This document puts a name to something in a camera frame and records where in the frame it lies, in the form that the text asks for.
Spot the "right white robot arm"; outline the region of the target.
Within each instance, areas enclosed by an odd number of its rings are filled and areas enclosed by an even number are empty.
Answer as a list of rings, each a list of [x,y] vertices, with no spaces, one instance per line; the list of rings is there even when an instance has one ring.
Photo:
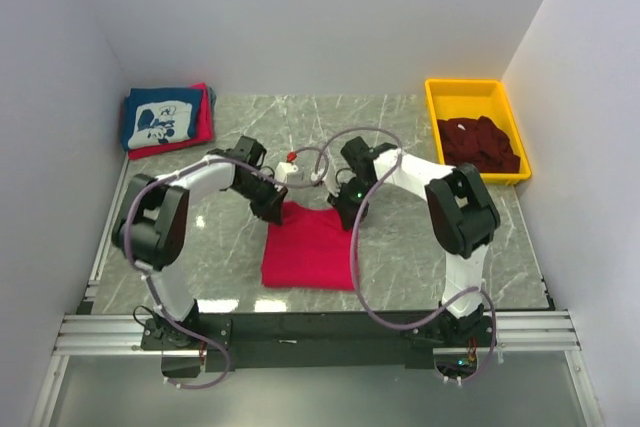
[[[384,143],[369,146],[358,136],[341,155],[354,177],[329,197],[342,227],[351,233],[349,268],[356,296],[367,315],[395,331],[414,331],[439,321],[444,342],[460,346],[480,326],[484,307],[493,305],[483,288],[482,272],[501,219],[480,173],[471,164],[451,167],[407,154]],[[370,198],[384,184],[398,187],[426,202],[432,230],[445,252],[445,284],[440,306],[427,317],[408,324],[386,320],[367,305],[360,291],[357,267],[359,224]]]

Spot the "bright red t-shirt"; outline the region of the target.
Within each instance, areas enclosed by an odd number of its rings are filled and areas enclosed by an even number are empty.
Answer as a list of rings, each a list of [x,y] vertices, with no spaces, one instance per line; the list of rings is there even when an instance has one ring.
[[[261,281],[272,289],[352,291],[351,233],[333,209],[282,206],[282,223],[268,226]]]

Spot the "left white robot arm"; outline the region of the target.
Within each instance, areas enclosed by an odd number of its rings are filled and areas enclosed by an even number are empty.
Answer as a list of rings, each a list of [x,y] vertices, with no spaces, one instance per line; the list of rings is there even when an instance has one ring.
[[[265,167],[264,146],[240,137],[230,149],[213,149],[201,160],[169,174],[135,175],[123,198],[111,241],[141,275],[153,301],[155,330],[176,348],[209,342],[200,326],[197,300],[176,261],[184,247],[191,205],[231,190],[249,202],[258,219],[280,225],[286,184],[299,169],[289,162]]]

